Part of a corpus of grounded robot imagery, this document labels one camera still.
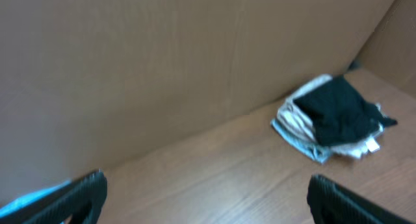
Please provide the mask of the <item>black t-shirt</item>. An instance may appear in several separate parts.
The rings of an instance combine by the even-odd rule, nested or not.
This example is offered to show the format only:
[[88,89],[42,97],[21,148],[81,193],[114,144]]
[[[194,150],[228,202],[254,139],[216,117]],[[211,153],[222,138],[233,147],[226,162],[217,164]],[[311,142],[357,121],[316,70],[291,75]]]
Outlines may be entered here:
[[366,101],[343,76],[296,98],[294,104],[312,120],[315,139],[324,147],[356,143],[380,127],[398,124]]

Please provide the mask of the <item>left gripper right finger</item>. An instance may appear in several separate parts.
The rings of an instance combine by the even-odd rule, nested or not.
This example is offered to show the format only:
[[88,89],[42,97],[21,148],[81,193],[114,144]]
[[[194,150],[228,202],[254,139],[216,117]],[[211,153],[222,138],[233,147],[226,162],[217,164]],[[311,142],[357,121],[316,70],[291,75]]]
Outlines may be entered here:
[[320,174],[311,176],[307,203],[315,224],[411,224]]

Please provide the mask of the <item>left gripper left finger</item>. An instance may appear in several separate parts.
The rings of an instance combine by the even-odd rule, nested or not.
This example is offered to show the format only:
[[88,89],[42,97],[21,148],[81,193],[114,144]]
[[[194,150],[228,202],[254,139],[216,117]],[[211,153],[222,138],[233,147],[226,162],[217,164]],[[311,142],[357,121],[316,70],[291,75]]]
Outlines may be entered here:
[[96,224],[107,188],[107,178],[97,169],[11,201],[1,208],[1,223]]

